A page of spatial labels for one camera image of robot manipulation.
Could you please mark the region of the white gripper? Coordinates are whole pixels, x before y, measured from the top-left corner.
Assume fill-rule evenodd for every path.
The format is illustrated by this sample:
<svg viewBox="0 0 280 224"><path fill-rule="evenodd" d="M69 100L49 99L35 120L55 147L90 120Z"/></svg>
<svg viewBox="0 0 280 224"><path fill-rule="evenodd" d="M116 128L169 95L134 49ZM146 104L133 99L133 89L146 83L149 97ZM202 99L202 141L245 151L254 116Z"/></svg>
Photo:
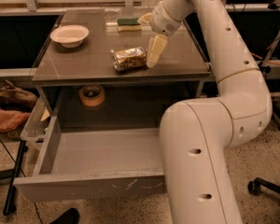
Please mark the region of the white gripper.
<svg viewBox="0 0 280 224"><path fill-rule="evenodd" d="M168 38L181 25L180 7L175 3L159 2L152 13L148 12L138 18L141 25L150 24L151 29L159 34L151 37L147 49L147 67L154 67L163 51L165 50Z"/></svg>

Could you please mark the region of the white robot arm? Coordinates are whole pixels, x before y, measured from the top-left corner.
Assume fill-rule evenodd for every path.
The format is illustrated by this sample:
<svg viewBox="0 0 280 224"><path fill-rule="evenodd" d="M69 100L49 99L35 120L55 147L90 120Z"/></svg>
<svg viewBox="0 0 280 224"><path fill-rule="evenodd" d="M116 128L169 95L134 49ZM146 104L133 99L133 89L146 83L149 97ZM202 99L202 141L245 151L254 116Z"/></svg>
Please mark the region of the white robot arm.
<svg viewBox="0 0 280 224"><path fill-rule="evenodd" d="M173 224L242 224L224 150L267 127L267 85L221 0L162 0L150 26L172 35L188 14L202 28L218 95L171 105L160 125L162 165Z"/></svg>

